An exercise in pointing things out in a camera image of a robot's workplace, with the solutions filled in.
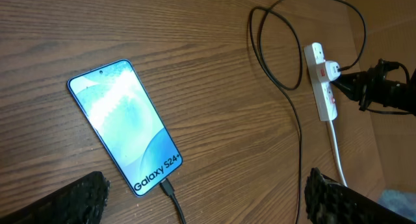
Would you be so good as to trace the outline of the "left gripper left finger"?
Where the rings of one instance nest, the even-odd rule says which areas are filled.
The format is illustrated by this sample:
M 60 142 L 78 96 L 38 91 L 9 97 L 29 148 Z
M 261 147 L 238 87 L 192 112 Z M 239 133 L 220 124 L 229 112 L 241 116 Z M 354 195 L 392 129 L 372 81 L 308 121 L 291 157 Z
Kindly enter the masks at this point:
M 99 224 L 110 190 L 102 172 L 93 171 L 1 218 L 9 224 Z

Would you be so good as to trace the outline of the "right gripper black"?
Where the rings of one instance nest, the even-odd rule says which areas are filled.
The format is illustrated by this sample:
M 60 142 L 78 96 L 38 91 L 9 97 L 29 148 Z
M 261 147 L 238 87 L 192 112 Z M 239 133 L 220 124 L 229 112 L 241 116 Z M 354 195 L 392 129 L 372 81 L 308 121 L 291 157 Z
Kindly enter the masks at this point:
M 406 82 L 386 79 L 390 71 L 402 68 Z M 377 114 L 415 115 L 415 71 L 410 75 L 408 69 L 400 62 L 379 59 L 374 68 L 340 75 L 331 83 L 352 101 L 359 101 L 361 111 Z M 397 108 L 399 111 L 373 110 L 372 102 L 383 107 Z

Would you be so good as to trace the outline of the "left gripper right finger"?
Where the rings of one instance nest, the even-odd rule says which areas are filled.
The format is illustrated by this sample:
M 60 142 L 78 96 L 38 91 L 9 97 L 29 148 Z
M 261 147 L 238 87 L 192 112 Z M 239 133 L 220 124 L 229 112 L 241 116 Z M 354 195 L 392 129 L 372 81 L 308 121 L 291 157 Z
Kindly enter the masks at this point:
M 307 218 L 314 224 L 415 224 L 354 190 L 311 170 L 305 190 Z

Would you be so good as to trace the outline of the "smartphone with blue screen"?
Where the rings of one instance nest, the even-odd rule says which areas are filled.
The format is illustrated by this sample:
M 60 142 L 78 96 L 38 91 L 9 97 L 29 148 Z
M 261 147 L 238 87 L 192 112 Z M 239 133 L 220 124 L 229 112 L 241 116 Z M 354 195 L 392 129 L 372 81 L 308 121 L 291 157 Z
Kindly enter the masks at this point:
M 181 153 L 130 61 L 75 76 L 68 89 L 137 197 L 182 165 Z

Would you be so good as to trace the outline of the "white charger plug adapter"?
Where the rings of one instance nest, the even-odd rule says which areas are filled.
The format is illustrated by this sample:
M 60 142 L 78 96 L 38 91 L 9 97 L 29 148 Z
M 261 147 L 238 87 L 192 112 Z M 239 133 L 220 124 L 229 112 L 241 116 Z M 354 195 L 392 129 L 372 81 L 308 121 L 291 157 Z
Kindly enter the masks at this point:
M 327 60 L 316 65 L 317 79 L 320 83 L 331 82 L 339 78 L 339 64 L 335 61 Z

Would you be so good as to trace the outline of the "white power strip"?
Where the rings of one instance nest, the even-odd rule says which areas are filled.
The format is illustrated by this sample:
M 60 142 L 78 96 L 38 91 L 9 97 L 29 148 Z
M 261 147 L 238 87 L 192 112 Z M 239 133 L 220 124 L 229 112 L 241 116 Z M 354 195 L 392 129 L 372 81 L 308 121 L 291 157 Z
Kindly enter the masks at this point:
M 333 121 L 337 117 L 337 108 L 331 82 L 320 83 L 317 79 L 316 65 L 327 61 L 324 57 L 322 45 L 314 42 L 305 46 L 304 55 L 319 118 L 321 121 Z

